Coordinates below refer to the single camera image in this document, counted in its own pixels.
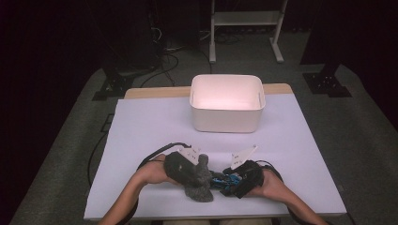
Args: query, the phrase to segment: wooden table edge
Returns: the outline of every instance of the wooden table edge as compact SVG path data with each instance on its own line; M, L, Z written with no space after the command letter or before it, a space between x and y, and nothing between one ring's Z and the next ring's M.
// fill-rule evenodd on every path
M287 83L265 83L263 88L265 95L293 94L292 88ZM175 98L188 97L190 94L190 86L131 88L126 92L124 99Z

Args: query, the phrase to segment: white plastic bin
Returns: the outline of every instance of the white plastic bin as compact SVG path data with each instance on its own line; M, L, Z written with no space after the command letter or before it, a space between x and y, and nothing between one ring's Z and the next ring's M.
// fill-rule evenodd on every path
M199 131L249 133L257 130L266 101L253 75L203 74L192 80L190 104Z

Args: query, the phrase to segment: floor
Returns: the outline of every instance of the floor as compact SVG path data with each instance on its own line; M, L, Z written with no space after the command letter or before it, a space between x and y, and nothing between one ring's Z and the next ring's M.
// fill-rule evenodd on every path
M155 71L135 79L132 87L143 83L144 87L190 85L195 75L207 73L251 74L263 83L290 84L349 213L327 220L343 225L396 224L397 131L366 93L358 76L344 66L339 67L336 77L352 97L312 94L302 73L317 72L322 65L299 64L309 33L281 33L282 64L274 58L270 36L233 36L233 42L217 44L217 63L212 65L207 61L208 42L204 41L201 52L172 53L178 60L169 71L172 80L160 74L145 82ZM178 42L174 41L169 48L176 47ZM164 69L176 65L173 56L163 57ZM95 223L83 220L89 191L87 167L92 181L106 143L100 139L101 127L115 112L119 99L92 100L104 81L100 69L87 82L11 224ZM284 217L281 224L295 223Z

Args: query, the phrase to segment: white tabletop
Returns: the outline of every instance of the white tabletop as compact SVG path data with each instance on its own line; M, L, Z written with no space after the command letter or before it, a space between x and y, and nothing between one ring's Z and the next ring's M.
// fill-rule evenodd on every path
M293 94L266 95L259 128L254 133L208 133L191 123L188 97L121 99L87 200L84 219L102 218L140 162L168 143L186 143L209 156L208 167L221 172L232 153L258 146L252 160L266 160L284 182L321 215L346 213L328 168ZM176 147L164 154L176 150ZM278 202L250 197L224 197L212 190L213 202L195 202L183 187L168 183L146 186L133 219L279 217Z

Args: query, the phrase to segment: white metal stand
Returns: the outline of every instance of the white metal stand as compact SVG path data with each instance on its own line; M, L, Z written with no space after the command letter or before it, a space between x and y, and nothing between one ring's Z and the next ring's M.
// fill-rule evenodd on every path
M282 63L283 57L278 47L278 38L286 10L287 0L283 0L280 11L237 11L216 12L215 0L211 1L211 27L209 44L209 61L216 63L216 45L214 42L215 26L223 25L276 25L274 37L269 39L278 63Z

